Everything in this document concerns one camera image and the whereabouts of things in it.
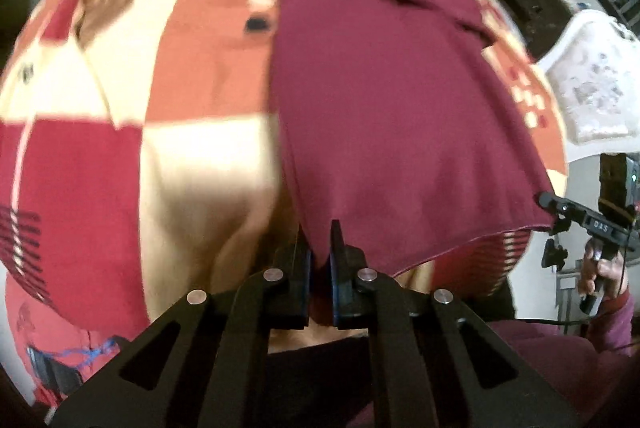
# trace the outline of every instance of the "purple fabric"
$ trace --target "purple fabric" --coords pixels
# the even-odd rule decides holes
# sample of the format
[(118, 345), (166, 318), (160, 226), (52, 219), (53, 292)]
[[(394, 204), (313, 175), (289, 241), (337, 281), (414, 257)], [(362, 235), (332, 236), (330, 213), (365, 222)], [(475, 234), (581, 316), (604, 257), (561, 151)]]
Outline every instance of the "purple fabric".
[(634, 300), (628, 293), (617, 303), (604, 302), (587, 338), (561, 336), (557, 327), (513, 320), (490, 326), (586, 421), (629, 367), (629, 351), (611, 349), (631, 343), (633, 312)]
[(551, 225), (551, 185), (481, 55), (475, 0), (280, 0), (271, 95), (318, 265), (330, 220), (398, 274), (483, 236)]

